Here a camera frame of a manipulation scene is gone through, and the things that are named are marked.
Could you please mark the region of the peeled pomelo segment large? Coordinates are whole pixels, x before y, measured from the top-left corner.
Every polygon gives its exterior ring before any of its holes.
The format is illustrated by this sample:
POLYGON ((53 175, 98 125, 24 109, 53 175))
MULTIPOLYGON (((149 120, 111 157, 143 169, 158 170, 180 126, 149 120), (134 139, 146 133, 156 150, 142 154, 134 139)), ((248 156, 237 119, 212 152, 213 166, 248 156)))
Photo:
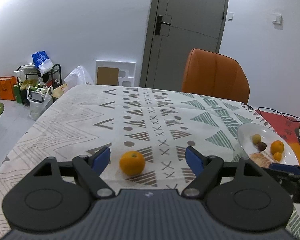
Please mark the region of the peeled pomelo segment large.
POLYGON ((272 159, 269 159, 262 153, 253 153, 249 155, 250 159, 254 161, 259 167, 269 168, 269 166, 273 163, 272 159))

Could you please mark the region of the dark red plum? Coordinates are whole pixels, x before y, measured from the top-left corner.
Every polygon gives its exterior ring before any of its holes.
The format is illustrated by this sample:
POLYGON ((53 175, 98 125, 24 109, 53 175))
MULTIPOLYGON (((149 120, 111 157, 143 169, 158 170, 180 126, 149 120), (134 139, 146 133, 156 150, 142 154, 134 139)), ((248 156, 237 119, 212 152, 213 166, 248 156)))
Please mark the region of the dark red plum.
POLYGON ((262 151, 264 151, 267 148, 267 144, 264 143, 264 142, 262 142, 262 141, 260 141, 257 144, 257 148, 258 148, 259 152, 262 152, 262 151))

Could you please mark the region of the yellow-green round fruit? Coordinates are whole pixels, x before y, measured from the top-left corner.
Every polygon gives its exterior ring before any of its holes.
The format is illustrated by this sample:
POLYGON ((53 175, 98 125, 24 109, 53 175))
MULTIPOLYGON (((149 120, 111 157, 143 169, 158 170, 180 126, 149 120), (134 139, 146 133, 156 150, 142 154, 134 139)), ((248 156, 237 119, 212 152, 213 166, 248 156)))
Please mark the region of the yellow-green round fruit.
POLYGON ((252 136, 252 143, 253 144, 257 145, 261 141, 262 141, 262 138, 261 138, 261 136, 259 134, 254 134, 252 136))

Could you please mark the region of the large orange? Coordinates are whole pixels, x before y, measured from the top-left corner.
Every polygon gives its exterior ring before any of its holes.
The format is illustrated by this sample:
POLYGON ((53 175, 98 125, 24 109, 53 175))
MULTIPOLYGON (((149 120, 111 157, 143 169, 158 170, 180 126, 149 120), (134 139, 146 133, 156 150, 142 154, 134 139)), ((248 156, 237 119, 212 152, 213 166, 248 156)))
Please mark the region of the large orange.
POLYGON ((137 176, 145 168, 145 158, 138 151, 129 151, 124 153, 120 158, 120 169, 127 176, 137 176))

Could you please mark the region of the tiny orange kumquat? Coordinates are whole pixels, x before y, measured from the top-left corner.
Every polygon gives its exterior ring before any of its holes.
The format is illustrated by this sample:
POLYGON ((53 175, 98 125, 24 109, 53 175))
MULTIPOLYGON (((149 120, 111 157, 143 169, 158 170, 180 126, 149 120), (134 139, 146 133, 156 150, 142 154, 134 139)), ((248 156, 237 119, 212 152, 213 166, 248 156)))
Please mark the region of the tiny orange kumquat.
POLYGON ((277 162, 280 162, 281 159, 282 159, 282 153, 281 152, 276 152, 274 155, 273 155, 273 159, 277 162))

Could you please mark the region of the orange in plate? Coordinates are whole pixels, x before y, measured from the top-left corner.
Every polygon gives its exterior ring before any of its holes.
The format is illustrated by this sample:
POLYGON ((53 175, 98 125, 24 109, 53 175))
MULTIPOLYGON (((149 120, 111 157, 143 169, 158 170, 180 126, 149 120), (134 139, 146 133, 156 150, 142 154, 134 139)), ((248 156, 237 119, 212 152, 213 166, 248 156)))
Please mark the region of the orange in plate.
POLYGON ((283 153, 284 152, 284 144, 280 140, 274 141, 270 146, 270 152, 272 155, 275 153, 283 153))

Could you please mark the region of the red orange mat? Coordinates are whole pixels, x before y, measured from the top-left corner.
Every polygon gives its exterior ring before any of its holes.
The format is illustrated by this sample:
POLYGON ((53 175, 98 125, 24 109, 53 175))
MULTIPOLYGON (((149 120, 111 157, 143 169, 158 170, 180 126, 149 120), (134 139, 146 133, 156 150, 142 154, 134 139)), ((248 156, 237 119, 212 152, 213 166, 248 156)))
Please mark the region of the red orange mat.
POLYGON ((300 122, 292 116, 284 117, 278 113, 261 110, 257 110, 257 112, 270 124, 274 131, 289 144, 300 164, 300 137, 298 136, 300 122))

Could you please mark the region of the white ceramic plate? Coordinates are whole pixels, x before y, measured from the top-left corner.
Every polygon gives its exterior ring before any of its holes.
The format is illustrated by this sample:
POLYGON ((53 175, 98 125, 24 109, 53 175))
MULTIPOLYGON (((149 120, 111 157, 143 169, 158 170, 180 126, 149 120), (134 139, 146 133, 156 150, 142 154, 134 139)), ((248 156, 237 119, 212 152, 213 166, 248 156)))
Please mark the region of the white ceramic plate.
POLYGON ((246 155, 250 156, 257 152, 257 146, 252 142, 252 136, 255 134, 259 134, 262 139, 261 141, 267 145, 266 149, 261 152, 262 155, 271 158, 272 154, 270 152, 270 146, 274 141, 279 140, 284 145, 282 159, 279 163, 285 165, 299 164, 296 155, 287 142, 285 142, 277 133, 258 124, 242 124, 238 128, 238 141, 246 155))

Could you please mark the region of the white shopping bag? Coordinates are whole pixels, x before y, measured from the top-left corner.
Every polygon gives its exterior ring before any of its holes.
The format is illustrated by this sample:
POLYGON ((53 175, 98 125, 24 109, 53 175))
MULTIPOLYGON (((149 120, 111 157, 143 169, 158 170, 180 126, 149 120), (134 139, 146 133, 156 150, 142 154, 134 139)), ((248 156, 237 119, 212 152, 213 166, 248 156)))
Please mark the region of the white shopping bag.
POLYGON ((32 86, 27 89, 26 97, 30 102, 30 117, 36 121, 53 104, 53 88, 52 86, 44 88, 43 93, 33 89, 32 86))

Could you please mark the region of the green box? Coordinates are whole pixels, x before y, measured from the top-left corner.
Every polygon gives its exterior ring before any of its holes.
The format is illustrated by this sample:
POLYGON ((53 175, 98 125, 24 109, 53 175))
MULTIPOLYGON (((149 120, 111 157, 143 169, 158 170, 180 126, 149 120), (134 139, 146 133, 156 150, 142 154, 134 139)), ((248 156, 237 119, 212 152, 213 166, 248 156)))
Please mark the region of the green box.
POLYGON ((13 86, 13 92, 14 92, 16 102, 17 103, 23 103, 18 85, 13 86))

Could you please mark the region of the patterned tablecloth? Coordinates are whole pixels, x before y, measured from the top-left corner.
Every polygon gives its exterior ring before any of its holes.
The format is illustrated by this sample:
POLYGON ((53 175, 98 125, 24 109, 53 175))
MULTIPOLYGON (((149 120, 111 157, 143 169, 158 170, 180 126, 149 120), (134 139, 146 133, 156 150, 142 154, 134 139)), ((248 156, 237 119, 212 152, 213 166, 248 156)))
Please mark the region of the patterned tablecloth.
POLYGON ((196 178, 186 148, 226 162, 250 159, 238 141, 239 126, 250 123, 275 132, 247 103, 150 88, 76 86, 33 124, 0 167, 0 239, 300 239, 300 204, 293 200, 286 227, 239 231, 215 220, 201 200, 181 195, 196 178), (47 157, 62 162, 92 156, 103 147, 110 149, 110 162, 100 178, 113 198, 95 201, 82 219, 59 231, 11 229, 4 197, 38 164, 47 157), (120 169, 129 151, 145 158, 137 176, 120 169))

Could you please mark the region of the white plastic bag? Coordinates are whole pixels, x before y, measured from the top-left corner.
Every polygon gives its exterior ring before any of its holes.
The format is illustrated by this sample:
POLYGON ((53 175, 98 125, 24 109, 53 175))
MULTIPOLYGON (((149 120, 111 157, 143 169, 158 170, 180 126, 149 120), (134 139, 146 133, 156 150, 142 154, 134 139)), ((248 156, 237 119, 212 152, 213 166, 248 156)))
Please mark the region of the white plastic bag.
POLYGON ((76 67, 68 76, 64 78, 68 89, 77 85, 93 85, 94 81, 88 71, 83 66, 76 67))

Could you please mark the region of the orange box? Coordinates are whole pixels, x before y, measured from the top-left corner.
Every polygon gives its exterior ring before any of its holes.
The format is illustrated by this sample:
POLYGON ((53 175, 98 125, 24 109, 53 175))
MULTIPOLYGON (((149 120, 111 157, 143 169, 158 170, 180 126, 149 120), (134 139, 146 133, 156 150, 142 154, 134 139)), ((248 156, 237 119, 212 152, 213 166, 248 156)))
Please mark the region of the orange box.
POLYGON ((0 77, 0 99, 15 100, 14 85, 17 84, 15 76, 0 77))

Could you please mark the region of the orange leather chair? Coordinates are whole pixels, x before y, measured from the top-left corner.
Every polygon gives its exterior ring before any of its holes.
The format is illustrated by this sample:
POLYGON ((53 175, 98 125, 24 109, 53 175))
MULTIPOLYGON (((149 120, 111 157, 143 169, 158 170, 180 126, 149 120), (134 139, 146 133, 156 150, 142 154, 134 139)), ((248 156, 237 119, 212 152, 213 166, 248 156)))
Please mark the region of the orange leather chair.
POLYGON ((182 92, 248 103, 250 86, 240 64, 233 58, 195 48, 190 51, 182 92))

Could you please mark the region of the black metal rack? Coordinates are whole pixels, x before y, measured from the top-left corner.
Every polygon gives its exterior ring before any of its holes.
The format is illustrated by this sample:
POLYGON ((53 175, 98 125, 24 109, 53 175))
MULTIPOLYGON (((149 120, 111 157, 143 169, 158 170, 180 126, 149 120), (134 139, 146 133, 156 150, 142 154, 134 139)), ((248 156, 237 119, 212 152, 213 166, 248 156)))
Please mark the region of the black metal rack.
POLYGON ((53 65, 52 70, 43 76, 40 75, 40 72, 35 68, 34 64, 20 66, 13 74, 17 79, 16 85, 19 86, 23 105, 29 104, 26 98, 26 92, 30 86, 34 87, 33 90, 36 90, 38 87, 52 86, 52 88, 57 88, 63 83, 60 64, 53 65))

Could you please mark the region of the brown cardboard piece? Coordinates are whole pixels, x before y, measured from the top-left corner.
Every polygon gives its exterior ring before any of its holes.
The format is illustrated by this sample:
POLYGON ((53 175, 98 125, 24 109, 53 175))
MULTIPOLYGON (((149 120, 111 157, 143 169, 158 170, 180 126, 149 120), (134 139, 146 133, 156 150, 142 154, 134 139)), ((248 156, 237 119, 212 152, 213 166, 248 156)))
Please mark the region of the brown cardboard piece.
POLYGON ((96 84, 117 86, 119 78, 119 69, 111 67, 98 67, 96 84))

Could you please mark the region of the blue white bag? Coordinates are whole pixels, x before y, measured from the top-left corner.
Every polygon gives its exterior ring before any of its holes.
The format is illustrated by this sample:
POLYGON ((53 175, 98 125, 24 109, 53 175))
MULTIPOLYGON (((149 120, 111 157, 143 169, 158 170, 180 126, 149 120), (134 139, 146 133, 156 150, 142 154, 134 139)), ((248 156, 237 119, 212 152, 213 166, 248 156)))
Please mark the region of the blue white bag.
POLYGON ((38 51, 32 54, 32 61, 40 75, 46 74, 53 68, 53 63, 45 51, 38 51))

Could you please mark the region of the white foam packaging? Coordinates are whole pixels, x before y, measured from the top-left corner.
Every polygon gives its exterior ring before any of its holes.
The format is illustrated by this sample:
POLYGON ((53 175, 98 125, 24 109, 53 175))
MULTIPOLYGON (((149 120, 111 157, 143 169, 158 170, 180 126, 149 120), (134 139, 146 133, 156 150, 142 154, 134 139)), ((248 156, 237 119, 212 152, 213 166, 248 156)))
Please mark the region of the white foam packaging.
POLYGON ((125 61, 96 60, 96 76, 98 67, 111 67, 119 69, 118 86, 134 87, 136 63, 125 61))

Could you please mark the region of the grey door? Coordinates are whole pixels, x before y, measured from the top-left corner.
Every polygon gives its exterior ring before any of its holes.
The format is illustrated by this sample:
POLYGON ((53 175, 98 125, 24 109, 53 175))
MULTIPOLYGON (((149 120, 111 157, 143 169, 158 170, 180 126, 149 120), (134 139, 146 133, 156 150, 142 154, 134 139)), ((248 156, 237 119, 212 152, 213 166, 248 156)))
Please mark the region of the grey door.
POLYGON ((151 0, 140 86, 180 90, 189 52, 219 51, 227 6, 228 0, 151 0), (170 23, 160 36, 157 15, 170 23))

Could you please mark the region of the wall light switch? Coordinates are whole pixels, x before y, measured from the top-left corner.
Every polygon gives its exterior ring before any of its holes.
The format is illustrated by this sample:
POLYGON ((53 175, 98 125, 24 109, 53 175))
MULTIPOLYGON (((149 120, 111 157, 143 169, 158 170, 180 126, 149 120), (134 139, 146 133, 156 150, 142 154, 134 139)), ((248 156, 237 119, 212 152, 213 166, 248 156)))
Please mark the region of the wall light switch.
POLYGON ((281 25, 282 23, 282 15, 281 14, 273 14, 272 23, 276 25, 281 25))

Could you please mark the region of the small wall switch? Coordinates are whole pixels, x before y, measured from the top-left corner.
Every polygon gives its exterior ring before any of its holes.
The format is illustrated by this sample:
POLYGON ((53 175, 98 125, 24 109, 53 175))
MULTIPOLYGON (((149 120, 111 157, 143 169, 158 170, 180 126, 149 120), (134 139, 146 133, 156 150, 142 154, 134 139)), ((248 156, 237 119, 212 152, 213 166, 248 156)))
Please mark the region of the small wall switch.
POLYGON ((228 20, 232 21, 233 20, 233 16, 234 16, 234 13, 233 12, 229 12, 228 13, 228 20))

